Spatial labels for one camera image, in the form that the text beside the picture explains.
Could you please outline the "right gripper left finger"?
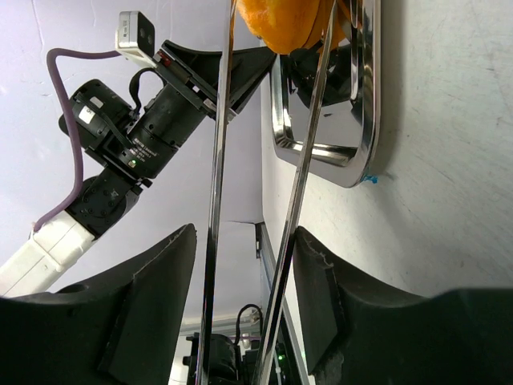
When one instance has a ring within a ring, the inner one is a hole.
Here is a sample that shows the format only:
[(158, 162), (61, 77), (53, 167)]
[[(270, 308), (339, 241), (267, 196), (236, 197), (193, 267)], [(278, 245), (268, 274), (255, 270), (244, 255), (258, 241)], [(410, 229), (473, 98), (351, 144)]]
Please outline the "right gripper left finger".
[(167, 383), (196, 244), (187, 224), (58, 292), (3, 298), (2, 383)]

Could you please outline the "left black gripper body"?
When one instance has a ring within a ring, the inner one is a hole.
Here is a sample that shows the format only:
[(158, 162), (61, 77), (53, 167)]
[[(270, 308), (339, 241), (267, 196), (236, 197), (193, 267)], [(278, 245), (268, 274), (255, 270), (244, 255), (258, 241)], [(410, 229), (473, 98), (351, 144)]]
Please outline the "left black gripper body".
[[(220, 78), (220, 51), (195, 51), (169, 40), (162, 43), (153, 60), (156, 73), (197, 111), (215, 118)], [(277, 55), (267, 47), (236, 50), (228, 98), (228, 118), (239, 115), (263, 78), (271, 71)]]

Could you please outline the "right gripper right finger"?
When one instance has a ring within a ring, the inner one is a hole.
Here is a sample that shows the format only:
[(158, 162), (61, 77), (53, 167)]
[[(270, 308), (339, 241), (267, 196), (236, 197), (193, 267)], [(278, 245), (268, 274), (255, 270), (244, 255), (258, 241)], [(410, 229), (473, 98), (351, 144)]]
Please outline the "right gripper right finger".
[(293, 251), (307, 371), (319, 384), (509, 384), (512, 292), (400, 290), (299, 228)]

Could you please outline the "metal tongs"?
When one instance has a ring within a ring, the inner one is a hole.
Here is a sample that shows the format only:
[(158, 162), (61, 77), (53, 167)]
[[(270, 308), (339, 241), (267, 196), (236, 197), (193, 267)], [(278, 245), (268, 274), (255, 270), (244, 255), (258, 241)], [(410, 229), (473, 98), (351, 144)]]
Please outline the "metal tongs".
[(247, 107), (226, 129), (212, 325), (234, 319), (248, 303), (267, 307), (274, 265), (269, 249), (256, 247), (265, 233), (262, 134), (270, 129), (271, 71), (266, 71)]

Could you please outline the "oval bread loaf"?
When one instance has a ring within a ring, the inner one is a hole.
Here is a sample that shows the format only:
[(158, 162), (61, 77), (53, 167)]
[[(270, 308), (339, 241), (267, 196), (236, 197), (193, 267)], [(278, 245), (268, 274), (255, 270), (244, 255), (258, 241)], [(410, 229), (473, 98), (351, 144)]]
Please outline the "oval bread loaf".
[(288, 55), (325, 37), (332, 5), (321, 0), (245, 0), (236, 8), (253, 35), (271, 51)]

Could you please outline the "metal tray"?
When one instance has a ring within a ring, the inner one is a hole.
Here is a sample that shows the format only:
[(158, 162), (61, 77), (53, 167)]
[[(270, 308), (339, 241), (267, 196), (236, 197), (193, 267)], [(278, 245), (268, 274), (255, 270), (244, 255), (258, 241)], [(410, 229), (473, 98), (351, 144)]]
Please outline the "metal tray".
[[(381, 20), (379, 1), (348, 1), (346, 37), (331, 50), (325, 74), (310, 171), (352, 188), (366, 179), (381, 120)], [(308, 131), (321, 45), (276, 58), (269, 75), (276, 155), (295, 164)]]

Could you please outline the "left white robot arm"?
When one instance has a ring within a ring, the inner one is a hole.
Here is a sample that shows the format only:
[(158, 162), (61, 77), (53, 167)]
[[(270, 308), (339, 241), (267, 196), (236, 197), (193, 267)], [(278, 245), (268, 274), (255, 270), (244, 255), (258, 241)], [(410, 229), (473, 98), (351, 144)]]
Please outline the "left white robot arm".
[(148, 71), (162, 87), (147, 104), (139, 98), (141, 74), (126, 101), (99, 79), (67, 97), (79, 153), (101, 166), (78, 192), (2, 266), (1, 294), (12, 298), (49, 289), (136, 204), (206, 118), (216, 116), (222, 54), (165, 41)]

